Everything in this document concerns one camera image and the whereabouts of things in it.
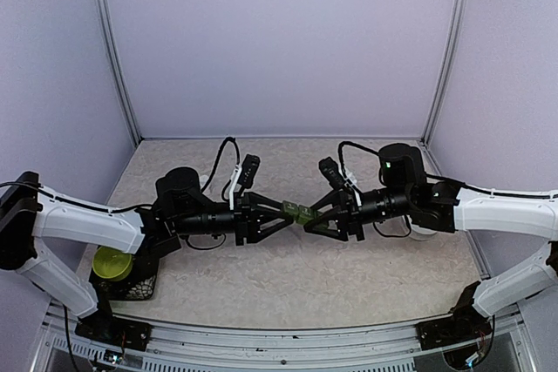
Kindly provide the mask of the green pill organizer box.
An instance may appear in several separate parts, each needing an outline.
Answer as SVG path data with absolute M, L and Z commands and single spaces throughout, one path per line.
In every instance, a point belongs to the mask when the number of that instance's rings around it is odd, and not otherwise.
M 295 223 L 301 226 L 305 226 L 316 217 L 316 211 L 310 207 L 298 205 L 286 200 L 282 202 L 282 211 L 290 216 Z

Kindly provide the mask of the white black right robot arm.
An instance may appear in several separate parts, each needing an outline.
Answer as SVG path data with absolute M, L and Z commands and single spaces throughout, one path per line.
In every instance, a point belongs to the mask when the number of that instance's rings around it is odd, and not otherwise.
M 465 340 L 489 318 L 557 283 L 557 193 L 502 192 L 469 186 L 425 171 L 416 146 L 394 143 L 376 151 L 382 188 L 361 192 L 344 159 L 322 159 L 319 170 L 331 190 L 311 206 L 307 233 L 346 241 L 364 239 L 367 224 L 407 217 L 418 229 L 455 233 L 487 230 L 541 237 L 545 244 L 492 279 L 466 287 L 446 321 L 446 333 Z

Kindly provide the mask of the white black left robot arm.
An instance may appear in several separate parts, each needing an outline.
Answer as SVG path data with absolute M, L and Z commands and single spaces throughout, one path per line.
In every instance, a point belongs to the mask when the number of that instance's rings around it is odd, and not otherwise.
M 24 172 L 1 198 L 1 268 L 26 277 L 64 304 L 106 342 L 122 323 L 93 285 L 79 279 L 45 244 L 58 238 L 109 247 L 130 255 L 164 257 L 193 235 L 231 233 L 237 245 L 258 243 L 293 223 L 281 203 L 257 193 L 216 202 L 201 190 L 199 174 L 178 167 L 155 183 L 156 200 L 128 208 L 95 206 L 40 184 Z

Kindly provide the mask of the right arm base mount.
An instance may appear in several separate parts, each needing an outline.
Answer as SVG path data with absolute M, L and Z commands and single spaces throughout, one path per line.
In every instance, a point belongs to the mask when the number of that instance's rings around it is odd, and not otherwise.
M 422 350 L 470 341 L 493 332 L 492 320 L 473 308 L 473 296 L 480 281 L 465 287 L 449 316 L 421 321 L 415 328 Z

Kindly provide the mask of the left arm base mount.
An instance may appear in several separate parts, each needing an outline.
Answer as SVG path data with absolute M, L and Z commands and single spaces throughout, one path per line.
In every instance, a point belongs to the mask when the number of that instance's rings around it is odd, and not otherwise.
M 119 317 L 90 316 L 78 321 L 75 334 L 95 342 L 144 352 L 152 333 L 152 326 L 142 321 Z

